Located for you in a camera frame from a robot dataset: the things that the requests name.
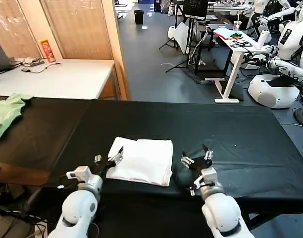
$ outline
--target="gray floor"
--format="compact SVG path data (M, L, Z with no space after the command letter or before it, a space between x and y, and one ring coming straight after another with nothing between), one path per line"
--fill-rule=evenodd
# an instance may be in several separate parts
M144 25L147 29L141 29L141 25L135 25L135 9L144 10ZM180 69L174 69L165 73L171 67L184 59L178 51L170 47L158 48L167 41L168 27L174 25L174 17L168 18L167 14L153 13L152 17L147 12L153 12L149 4L136 4L133 9L123 11L127 13L124 18L119 19L121 42L123 47L126 73L129 80L130 94L133 101L152 102L180 102L180 103L206 103L213 104L214 98L219 94L214 86L197 85L188 75ZM203 51L203 59L215 58L216 64L223 67L228 50L217 47L211 51ZM247 87L249 80L241 83ZM244 92L242 105L258 106ZM295 108L303 107L295 102ZM273 110L274 115L280 123L297 123L293 118L292 109ZM283 126L291 140L303 155L303 127ZM303 238L303 214L281 215L276 219L255 229L256 237L268 238Z

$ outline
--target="cup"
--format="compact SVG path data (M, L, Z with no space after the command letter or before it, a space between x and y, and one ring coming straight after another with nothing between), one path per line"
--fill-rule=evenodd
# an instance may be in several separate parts
M240 29L242 22L241 21L234 21L233 23L233 31L238 31Z

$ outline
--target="black tablecloth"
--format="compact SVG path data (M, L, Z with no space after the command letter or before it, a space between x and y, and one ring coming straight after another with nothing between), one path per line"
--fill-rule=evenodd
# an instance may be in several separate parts
M0 139L0 162L50 171L91 101L32 98L25 102L22 116Z
M245 201L303 202L303 158L264 107L92 101L52 178L92 165L97 154L106 157L117 136L171 139L173 166L180 166L183 149L204 143L214 151L213 164L227 194ZM169 187L114 180L104 193L181 196L173 179Z
M171 139L175 168L183 149L204 143L226 193L250 212L303 212L303 158L264 107L34 98L0 140L0 162L52 169L54 185L105 158L117 136ZM190 198L173 179L169 187L112 180L103 194Z

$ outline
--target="green cloth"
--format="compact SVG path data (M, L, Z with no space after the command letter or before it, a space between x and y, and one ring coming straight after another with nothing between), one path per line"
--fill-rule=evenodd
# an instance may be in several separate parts
M6 100L0 101L0 138L15 118L21 116L21 108L25 106L23 100L31 98L28 95L12 94Z

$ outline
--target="white desk leg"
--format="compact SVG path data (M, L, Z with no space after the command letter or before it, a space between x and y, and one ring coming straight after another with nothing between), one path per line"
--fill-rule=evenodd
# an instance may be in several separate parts
M233 66L233 70L231 72L230 78L227 82L224 94L221 95L222 98L216 98L214 101L216 103L239 103L240 101L236 98L229 98L230 92L232 90L233 84L235 82L237 73L239 72L242 60L243 60L243 55L244 53L240 53L239 56L237 57L235 64Z

